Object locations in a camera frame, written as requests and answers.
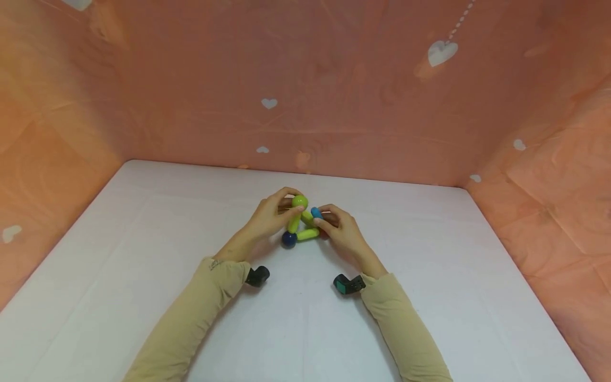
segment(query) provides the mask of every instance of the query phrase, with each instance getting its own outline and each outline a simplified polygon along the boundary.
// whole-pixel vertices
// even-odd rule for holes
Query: green ball
[[[307,198],[303,195],[295,195],[292,201],[293,207],[297,207],[298,205],[304,206],[307,208]]]

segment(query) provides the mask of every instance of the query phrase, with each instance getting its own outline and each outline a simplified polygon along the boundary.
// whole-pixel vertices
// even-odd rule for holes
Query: white tabletop
[[[127,162],[0,313],[0,380],[120,381],[202,257],[282,186],[357,219],[455,381],[589,381],[458,188]],[[271,277],[219,317],[189,381],[391,381],[392,356],[329,243],[270,245]]]

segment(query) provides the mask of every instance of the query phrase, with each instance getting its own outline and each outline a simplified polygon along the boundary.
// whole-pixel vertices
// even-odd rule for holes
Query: beige long-sleeve shirt
[[[148,336],[123,382],[180,382],[217,314],[239,292],[248,263],[204,259]],[[394,275],[363,275],[363,302],[378,322],[404,382],[452,382],[426,326]]]

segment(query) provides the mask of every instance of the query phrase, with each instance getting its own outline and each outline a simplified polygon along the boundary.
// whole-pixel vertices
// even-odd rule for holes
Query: wrist tracker
[[[365,288],[365,281],[360,275],[356,276],[352,280],[348,280],[343,274],[338,274],[335,280],[333,280],[333,286],[342,295],[351,295]]]
[[[250,272],[248,272],[246,283],[255,288],[260,288],[267,279],[269,279],[269,269],[262,265],[256,271],[251,268]]]

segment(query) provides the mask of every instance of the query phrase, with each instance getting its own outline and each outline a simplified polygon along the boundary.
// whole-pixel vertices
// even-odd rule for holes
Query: orange wall
[[[594,381],[611,381],[610,12],[566,9],[540,102],[466,187]]]
[[[0,309],[127,159],[465,186],[611,378],[608,0],[0,11],[0,229],[23,228],[0,246]]]
[[[0,1],[0,310],[124,161],[46,16]]]

